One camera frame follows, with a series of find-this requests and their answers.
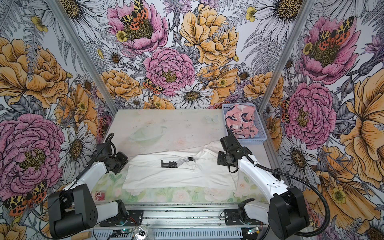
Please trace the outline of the white t-shirt with robot print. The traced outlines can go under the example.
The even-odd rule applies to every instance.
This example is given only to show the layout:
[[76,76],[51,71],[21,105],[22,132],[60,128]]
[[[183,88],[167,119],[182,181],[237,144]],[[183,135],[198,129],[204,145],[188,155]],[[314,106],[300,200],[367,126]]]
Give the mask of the white t-shirt with robot print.
[[128,163],[123,189],[202,187],[235,190],[238,173],[217,164],[219,141],[181,151],[137,155]]

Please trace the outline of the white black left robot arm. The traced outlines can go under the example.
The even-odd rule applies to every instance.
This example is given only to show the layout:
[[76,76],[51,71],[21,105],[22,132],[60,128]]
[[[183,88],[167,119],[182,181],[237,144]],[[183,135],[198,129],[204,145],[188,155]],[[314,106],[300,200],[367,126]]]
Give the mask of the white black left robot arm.
[[117,152],[114,157],[99,155],[63,190],[48,197],[50,234],[54,240],[64,239],[93,228],[103,221],[123,221],[128,213],[121,200],[97,205],[92,196],[96,183],[105,174],[119,173],[128,157]]

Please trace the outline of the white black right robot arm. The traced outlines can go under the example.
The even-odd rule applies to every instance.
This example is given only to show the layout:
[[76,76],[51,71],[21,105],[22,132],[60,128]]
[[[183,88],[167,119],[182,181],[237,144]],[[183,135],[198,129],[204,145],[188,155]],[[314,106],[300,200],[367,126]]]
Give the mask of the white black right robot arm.
[[236,168],[246,174],[267,199],[267,203],[253,198],[239,203],[235,216],[226,217],[227,225],[250,225],[252,222],[267,224],[281,240],[298,235],[309,226],[303,194],[275,178],[270,169],[264,170],[248,149],[245,152],[243,149],[219,152],[218,165]]

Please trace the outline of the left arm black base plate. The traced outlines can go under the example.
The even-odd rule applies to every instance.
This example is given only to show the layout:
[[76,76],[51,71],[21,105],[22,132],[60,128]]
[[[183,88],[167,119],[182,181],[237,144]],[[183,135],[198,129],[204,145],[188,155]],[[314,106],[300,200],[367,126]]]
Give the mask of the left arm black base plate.
[[105,220],[100,227],[138,227],[143,221],[143,210],[127,210],[127,216],[122,219]]

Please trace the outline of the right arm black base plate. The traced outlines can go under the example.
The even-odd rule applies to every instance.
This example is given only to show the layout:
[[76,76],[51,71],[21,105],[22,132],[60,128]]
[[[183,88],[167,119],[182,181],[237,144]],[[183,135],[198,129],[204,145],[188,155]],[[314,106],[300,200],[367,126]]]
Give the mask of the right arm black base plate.
[[262,225],[262,222],[250,219],[245,212],[240,209],[225,209],[219,218],[221,221],[225,221],[226,226]]

